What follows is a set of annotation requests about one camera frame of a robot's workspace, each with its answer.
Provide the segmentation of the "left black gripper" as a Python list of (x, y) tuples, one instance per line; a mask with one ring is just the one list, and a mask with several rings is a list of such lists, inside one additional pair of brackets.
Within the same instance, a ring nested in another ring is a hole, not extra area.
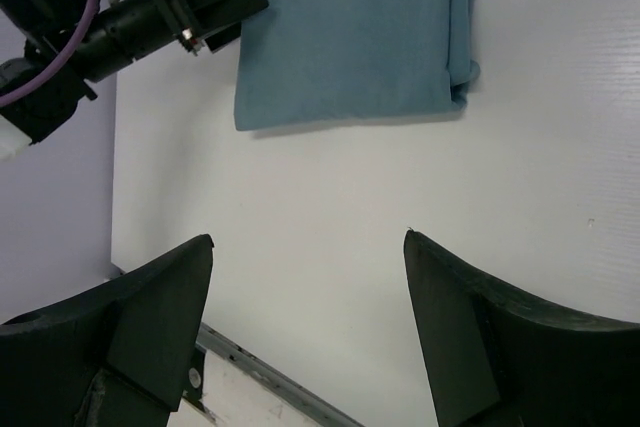
[(268, 0), (109, 0), (71, 56), (71, 67), (100, 82), (173, 42), (189, 53), (203, 45), (215, 53), (268, 6)]

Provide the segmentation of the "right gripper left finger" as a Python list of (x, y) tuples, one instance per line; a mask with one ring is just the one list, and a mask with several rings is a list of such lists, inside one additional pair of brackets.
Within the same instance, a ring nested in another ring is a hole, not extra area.
[(188, 383), (213, 248), (196, 236), (3, 323), (2, 425), (166, 425)]

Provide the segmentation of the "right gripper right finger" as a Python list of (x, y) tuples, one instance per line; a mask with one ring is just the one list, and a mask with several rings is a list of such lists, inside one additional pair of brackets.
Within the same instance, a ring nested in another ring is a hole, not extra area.
[(439, 425), (638, 425), (638, 324), (535, 296), (414, 230), (403, 249)]

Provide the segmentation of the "teal t shirt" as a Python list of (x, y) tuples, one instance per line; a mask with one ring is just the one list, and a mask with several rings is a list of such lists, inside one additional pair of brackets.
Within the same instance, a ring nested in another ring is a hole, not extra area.
[(238, 130), (465, 108), (474, 0), (267, 1), (242, 27)]

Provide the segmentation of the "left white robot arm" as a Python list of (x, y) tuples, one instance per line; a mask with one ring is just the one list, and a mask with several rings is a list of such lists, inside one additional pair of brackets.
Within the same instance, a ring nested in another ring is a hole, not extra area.
[(173, 43), (196, 54), (239, 38), (268, 0), (1, 0), (25, 37), (1, 65), (1, 157), (11, 159), (67, 122), (92, 84)]

